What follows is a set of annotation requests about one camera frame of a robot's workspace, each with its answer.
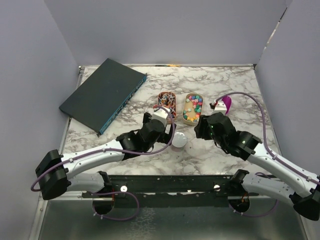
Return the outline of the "silver round jar lid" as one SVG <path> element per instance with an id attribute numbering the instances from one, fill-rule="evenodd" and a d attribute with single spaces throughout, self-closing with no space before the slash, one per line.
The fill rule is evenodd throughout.
<path id="1" fill-rule="evenodd" d="M 183 132 L 176 132 L 174 134 L 171 144 L 175 148 L 183 148 L 188 142 L 186 135 Z"/>

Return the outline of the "purple plastic scoop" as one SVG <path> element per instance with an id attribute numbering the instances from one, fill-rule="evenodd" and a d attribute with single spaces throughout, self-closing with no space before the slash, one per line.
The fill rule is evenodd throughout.
<path id="1" fill-rule="evenodd" d="M 230 96 L 225 96 L 223 99 L 222 99 L 224 105 L 226 106 L 226 112 L 225 114 L 227 115 L 229 113 L 229 110 L 231 108 L 231 104 L 232 104 L 232 99 Z"/>

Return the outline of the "beige tray of star candies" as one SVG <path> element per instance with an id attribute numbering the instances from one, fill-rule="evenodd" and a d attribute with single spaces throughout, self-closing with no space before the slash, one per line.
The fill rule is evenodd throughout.
<path id="1" fill-rule="evenodd" d="M 196 126 L 199 122 L 204 105 L 204 98 L 198 93 L 189 93 L 184 100 L 182 121 L 186 125 Z"/>

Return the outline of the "pink tray of lollipops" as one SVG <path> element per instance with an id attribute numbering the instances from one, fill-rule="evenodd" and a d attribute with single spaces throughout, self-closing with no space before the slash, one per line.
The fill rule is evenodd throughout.
<path id="1" fill-rule="evenodd" d="M 172 91 L 160 92 L 157 96 L 158 105 L 164 106 L 170 110 L 172 118 L 177 116 L 176 95 Z"/>

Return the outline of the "clear plastic jar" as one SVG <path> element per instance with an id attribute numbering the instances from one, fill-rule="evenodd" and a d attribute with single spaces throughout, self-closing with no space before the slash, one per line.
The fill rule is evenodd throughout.
<path id="1" fill-rule="evenodd" d="M 181 152 L 183 149 L 184 147 L 175 147 L 175 146 L 172 147 L 172 150 L 175 152 Z"/>

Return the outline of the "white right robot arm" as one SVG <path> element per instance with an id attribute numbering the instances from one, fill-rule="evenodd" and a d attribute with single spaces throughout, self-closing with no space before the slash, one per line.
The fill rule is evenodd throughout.
<path id="1" fill-rule="evenodd" d="M 320 219 L 320 179 L 294 163 L 268 151 L 257 136 L 236 130 L 228 116 L 218 112 L 201 115 L 194 128 L 198 139 L 212 140 L 226 154 L 255 164 L 278 180 L 264 178 L 239 169 L 230 180 L 230 191 L 240 196 L 244 192 L 271 197 L 293 207 L 301 216 Z"/>

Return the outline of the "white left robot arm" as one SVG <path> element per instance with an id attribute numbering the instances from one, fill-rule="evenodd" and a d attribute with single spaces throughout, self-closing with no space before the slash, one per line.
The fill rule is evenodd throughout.
<path id="1" fill-rule="evenodd" d="M 39 191 L 44 200 L 52 200 L 70 191 L 87 191 L 103 198 L 112 190 L 108 175 L 102 171 L 86 172 L 108 163 L 121 162 L 139 156 L 152 155 L 155 143 L 171 144 L 176 125 L 166 133 L 167 108 L 146 112 L 142 128 L 119 135 L 116 139 L 80 152 L 60 154 L 49 151 L 35 169 L 36 181 L 31 191 Z"/>

